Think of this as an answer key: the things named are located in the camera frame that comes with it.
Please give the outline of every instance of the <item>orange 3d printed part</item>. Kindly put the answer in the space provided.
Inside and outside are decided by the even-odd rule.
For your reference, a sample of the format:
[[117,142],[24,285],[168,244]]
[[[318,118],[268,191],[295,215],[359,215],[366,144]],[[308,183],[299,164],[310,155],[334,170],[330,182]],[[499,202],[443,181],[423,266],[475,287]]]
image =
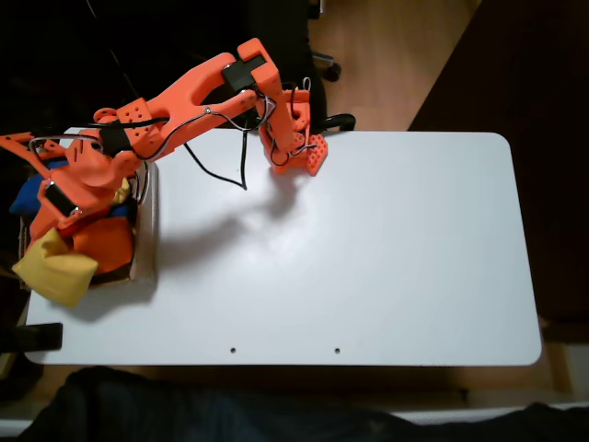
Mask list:
[[[278,173],[291,168],[315,175],[328,154],[321,135],[309,132],[308,90],[283,90],[278,69],[258,39],[237,48],[240,59],[221,53],[192,68],[154,99],[137,99],[121,108],[94,114],[78,135],[0,136],[0,146],[26,159],[43,177],[41,209],[30,227],[32,241],[49,230],[67,229],[104,210],[123,178],[142,161],[156,161],[176,147],[256,108],[264,154]],[[203,105],[216,88],[229,85],[235,95]],[[75,140],[68,149],[55,138]],[[68,165],[48,169],[43,160],[65,156]]]

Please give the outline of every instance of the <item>orange cloth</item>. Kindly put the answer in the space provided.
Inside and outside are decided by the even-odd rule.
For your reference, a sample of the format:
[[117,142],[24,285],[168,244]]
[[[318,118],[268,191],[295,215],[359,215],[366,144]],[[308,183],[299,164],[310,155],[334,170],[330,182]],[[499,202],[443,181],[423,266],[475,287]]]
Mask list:
[[98,262],[96,274],[116,270],[133,259],[133,233],[124,217],[99,219],[72,239],[74,251]]

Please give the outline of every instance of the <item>cable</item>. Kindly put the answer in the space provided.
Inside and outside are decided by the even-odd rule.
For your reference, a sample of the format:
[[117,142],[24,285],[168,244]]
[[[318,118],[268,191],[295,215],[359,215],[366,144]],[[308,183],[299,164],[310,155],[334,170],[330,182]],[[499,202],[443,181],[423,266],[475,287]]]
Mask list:
[[[147,157],[143,157],[142,155],[138,154],[137,152],[135,152],[135,154],[137,155],[137,157],[139,159],[142,159],[143,161],[151,161],[151,160],[156,160],[165,150],[167,145],[169,144],[169,140],[171,139],[171,137],[178,131],[180,130],[182,127],[184,127],[187,124],[190,124],[191,122],[195,122],[197,120],[200,120],[200,118],[203,118],[207,115],[213,115],[215,117],[221,117],[224,118],[225,120],[227,120],[228,122],[230,122],[231,124],[233,124],[233,126],[238,129],[241,132],[249,132],[249,131],[253,131],[255,129],[260,128],[266,121],[268,121],[270,119],[270,117],[272,116],[272,114],[274,113],[274,110],[276,109],[276,102],[269,98],[264,96],[264,99],[266,100],[266,105],[264,107],[264,115],[261,118],[260,123],[256,126],[256,127],[252,127],[251,129],[246,128],[246,127],[241,127],[240,125],[236,124],[233,119],[227,117],[226,115],[224,115],[223,113],[219,113],[219,112],[215,112],[213,110],[211,110],[211,108],[206,108],[205,112],[202,113],[201,115],[198,115],[194,118],[191,118],[190,120],[187,120],[185,122],[183,122],[181,125],[175,127],[172,132],[170,132],[168,134],[168,136],[166,137],[166,139],[164,140],[164,142],[161,144],[161,146],[150,156]],[[269,104],[272,105],[272,109],[268,110]]]
[[295,117],[295,91],[296,91],[296,82],[295,81],[285,81],[283,82],[283,86],[288,85],[291,87],[291,117]]
[[169,118],[152,118],[151,120],[144,120],[142,122],[84,122],[84,123],[68,123],[63,124],[68,127],[83,127],[85,129],[132,129],[135,127],[145,127],[158,122],[168,122]]
[[196,161],[196,164],[198,164],[202,171],[204,173],[206,173],[207,175],[212,176],[213,178],[217,178],[218,180],[221,181],[226,181],[226,182],[230,182],[231,184],[235,184],[236,186],[242,188],[244,191],[246,191],[248,189],[248,187],[246,186],[246,175],[245,175],[245,166],[246,166],[246,151],[247,151],[247,137],[248,137],[248,133],[244,132],[243,133],[243,144],[241,146],[241,182],[237,182],[235,180],[231,180],[229,178],[226,177],[222,177],[221,175],[217,175],[214,172],[211,172],[209,169],[207,169],[203,163],[196,157],[196,155],[194,154],[194,152],[192,152],[192,149],[188,146],[187,143],[184,143],[184,147],[186,147],[186,150],[188,150],[188,153],[191,154],[191,157],[194,161]]
[[39,141],[45,140],[54,140],[56,138],[64,139],[64,140],[82,140],[82,141],[89,141],[94,144],[98,144],[100,146],[100,152],[102,152],[102,143],[100,140],[97,139],[96,136],[91,135],[80,135],[80,134],[61,134],[61,135],[44,135],[44,136],[36,136],[32,140],[29,141],[29,151],[32,152],[37,159],[42,162],[42,158],[39,156],[39,152],[37,152],[37,143]]
[[289,157],[288,154],[286,154],[286,160],[282,163],[279,164],[276,161],[274,161],[274,149],[276,148],[276,140],[272,138],[272,147],[270,149],[270,161],[274,164],[274,166],[284,166],[286,163],[288,163],[288,160],[291,159]]

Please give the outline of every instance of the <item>blue cloth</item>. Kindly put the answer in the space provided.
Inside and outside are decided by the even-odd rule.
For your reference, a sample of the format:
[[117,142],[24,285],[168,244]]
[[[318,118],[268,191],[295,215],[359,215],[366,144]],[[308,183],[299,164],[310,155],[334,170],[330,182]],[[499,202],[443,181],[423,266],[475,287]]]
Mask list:
[[[48,167],[49,169],[58,169],[67,166],[67,164],[66,159],[52,161]],[[39,187],[43,180],[44,178],[40,173],[29,178],[20,188],[20,191],[18,191],[17,199],[12,203],[8,211],[11,214],[19,216],[37,214],[40,210],[40,201],[37,198],[37,194],[39,193]]]
[[131,226],[137,220],[137,202],[133,198],[127,198],[124,203],[113,205],[107,217],[124,216]]

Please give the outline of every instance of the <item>chair wheel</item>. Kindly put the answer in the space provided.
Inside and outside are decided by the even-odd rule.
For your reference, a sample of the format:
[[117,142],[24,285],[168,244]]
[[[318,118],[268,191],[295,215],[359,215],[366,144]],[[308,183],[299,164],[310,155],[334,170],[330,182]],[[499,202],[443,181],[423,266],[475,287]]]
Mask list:
[[341,65],[338,63],[332,64],[323,73],[323,78],[328,81],[338,81],[341,75]]

